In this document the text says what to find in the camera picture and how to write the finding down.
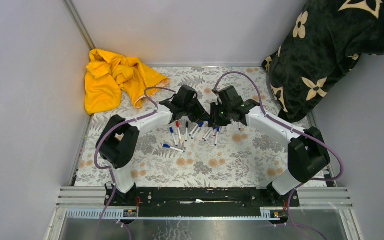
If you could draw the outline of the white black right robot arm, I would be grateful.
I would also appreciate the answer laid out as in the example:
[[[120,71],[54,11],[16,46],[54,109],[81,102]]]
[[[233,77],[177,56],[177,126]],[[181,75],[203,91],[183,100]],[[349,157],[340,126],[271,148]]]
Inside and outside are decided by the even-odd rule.
[[[266,198],[271,205],[281,205],[292,189],[310,181],[331,162],[317,128],[297,127],[265,112],[259,102],[244,101],[233,86],[213,89],[213,93],[217,101],[210,105],[210,127],[241,123],[265,133],[287,150],[287,170],[267,186]]]

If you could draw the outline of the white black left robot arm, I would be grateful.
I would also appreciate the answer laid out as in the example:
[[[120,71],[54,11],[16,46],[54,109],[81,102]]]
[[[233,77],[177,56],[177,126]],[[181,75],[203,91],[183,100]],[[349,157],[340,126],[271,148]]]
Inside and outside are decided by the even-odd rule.
[[[197,97],[197,92],[190,86],[183,85],[173,96],[154,103],[155,108],[142,115],[123,118],[112,116],[106,124],[96,145],[94,161],[101,157],[107,166],[96,168],[110,171],[110,176],[117,190],[116,199],[124,206],[135,200],[135,181],[131,177],[128,164],[132,160],[138,139],[154,129],[167,126],[183,117],[192,123],[203,123],[210,118]]]

